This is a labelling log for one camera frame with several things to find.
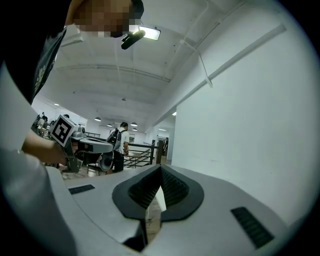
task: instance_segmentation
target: white ceiling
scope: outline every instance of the white ceiling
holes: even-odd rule
[[[208,10],[186,41],[196,47],[238,2],[209,0]],[[64,93],[70,95],[62,98],[73,98],[71,111],[88,120],[98,115],[101,125],[136,122],[138,131],[144,132],[153,104],[192,54],[189,48],[179,47],[179,42],[207,4],[205,0],[143,0],[143,4],[142,22],[161,30],[158,41],[143,38],[122,50],[121,38],[93,37],[75,26],[68,27],[62,44],[79,38],[82,42],[60,48],[51,76],[58,76],[67,87]],[[63,100],[48,93],[44,96],[55,102]]]

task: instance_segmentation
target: black t-shirt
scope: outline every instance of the black t-shirt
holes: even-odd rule
[[[2,56],[13,81],[31,104],[53,68],[66,34],[71,0],[11,2],[2,17],[2,24],[8,24],[2,31]]]

